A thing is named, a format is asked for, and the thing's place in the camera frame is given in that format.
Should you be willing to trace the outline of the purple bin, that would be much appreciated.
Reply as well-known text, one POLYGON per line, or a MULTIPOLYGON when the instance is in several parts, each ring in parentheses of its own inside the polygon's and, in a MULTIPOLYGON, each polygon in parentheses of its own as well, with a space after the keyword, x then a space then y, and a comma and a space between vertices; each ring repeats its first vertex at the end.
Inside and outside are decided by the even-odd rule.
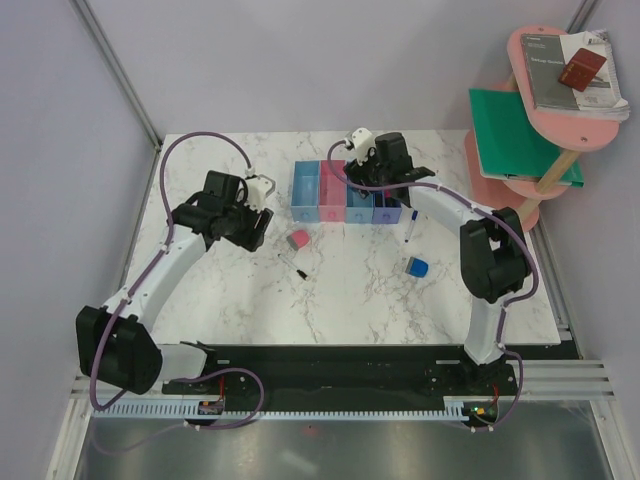
POLYGON ((377 192, 373 195, 374 208, 373 224, 397 224, 402 214, 401 203, 386 193, 377 192))

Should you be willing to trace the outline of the pink bin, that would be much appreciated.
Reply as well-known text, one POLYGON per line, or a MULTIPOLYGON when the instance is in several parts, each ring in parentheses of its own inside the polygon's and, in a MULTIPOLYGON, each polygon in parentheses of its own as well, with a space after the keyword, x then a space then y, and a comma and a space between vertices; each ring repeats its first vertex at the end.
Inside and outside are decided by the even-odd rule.
POLYGON ((318 210, 321 222, 345 222, 346 185, 333 174, 327 160, 320 163, 318 210))

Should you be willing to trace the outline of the light blue bin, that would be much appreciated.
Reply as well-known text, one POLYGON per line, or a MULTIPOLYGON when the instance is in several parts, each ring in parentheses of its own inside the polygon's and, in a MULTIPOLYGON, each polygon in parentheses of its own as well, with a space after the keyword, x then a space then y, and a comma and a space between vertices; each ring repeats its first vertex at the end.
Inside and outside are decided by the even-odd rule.
POLYGON ((345 222, 347 224, 371 224, 374 200, 371 194, 363 197, 358 190, 346 188, 345 222))
POLYGON ((290 210, 292 218, 299 223, 319 223, 320 162, 298 161, 295 163, 290 210))

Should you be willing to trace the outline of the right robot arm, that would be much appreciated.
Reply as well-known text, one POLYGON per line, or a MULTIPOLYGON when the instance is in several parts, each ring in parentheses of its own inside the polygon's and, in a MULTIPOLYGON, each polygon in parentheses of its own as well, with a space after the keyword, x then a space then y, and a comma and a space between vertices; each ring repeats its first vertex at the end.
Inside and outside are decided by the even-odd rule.
POLYGON ((472 296, 464 342, 470 361, 458 368, 457 377, 465 391, 483 392, 494 381, 490 364, 506 353, 506 309, 531 297, 539 284, 518 214, 509 207, 494 210, 478 204, 432 170, 414 165, 399 132, 376 136, 358 128, 338 144, 353 156, 341 181, 363 196, 387 195, 456 235, 461 278, 472 296))

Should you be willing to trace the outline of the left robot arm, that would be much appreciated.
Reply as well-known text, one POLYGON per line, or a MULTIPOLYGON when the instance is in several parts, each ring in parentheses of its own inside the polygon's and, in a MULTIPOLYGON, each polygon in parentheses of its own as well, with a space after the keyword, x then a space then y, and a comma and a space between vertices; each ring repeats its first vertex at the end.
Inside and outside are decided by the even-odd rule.
POLYGON ((211 171, 201 191, 170 213, 166 237, 132 284, 76 318, 81 372, 113 387, 144 394, 158 381, 184 378, 198 393, 219 382, 204 346, 157 344, 150 332, 184 275, 225 239, 249 252, 264 242, 273 212, 266 206, 276 184, 264 175, 243 179, 211 171))

